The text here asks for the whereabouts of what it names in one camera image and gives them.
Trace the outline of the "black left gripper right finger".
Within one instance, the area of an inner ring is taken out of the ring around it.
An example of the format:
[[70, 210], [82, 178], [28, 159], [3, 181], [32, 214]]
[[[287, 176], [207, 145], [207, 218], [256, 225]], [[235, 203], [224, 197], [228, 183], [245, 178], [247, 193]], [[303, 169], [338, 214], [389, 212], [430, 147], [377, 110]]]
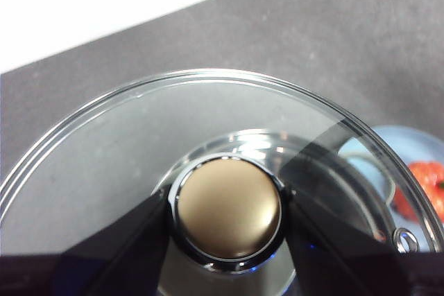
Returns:
[[286, 241], [303, 295], [442, 295], [443, 253], [401, 254], [304, 193], [286, 200]]

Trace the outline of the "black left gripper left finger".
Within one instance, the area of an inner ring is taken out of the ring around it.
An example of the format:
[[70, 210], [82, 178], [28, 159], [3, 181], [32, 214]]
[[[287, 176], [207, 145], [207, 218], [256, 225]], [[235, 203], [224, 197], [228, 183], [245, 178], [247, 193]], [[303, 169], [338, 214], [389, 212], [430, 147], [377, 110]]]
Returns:
[[155, 192], [57, 254], [1, 257], [2, 295], [154, 295], [169, 244], [167, 195]]

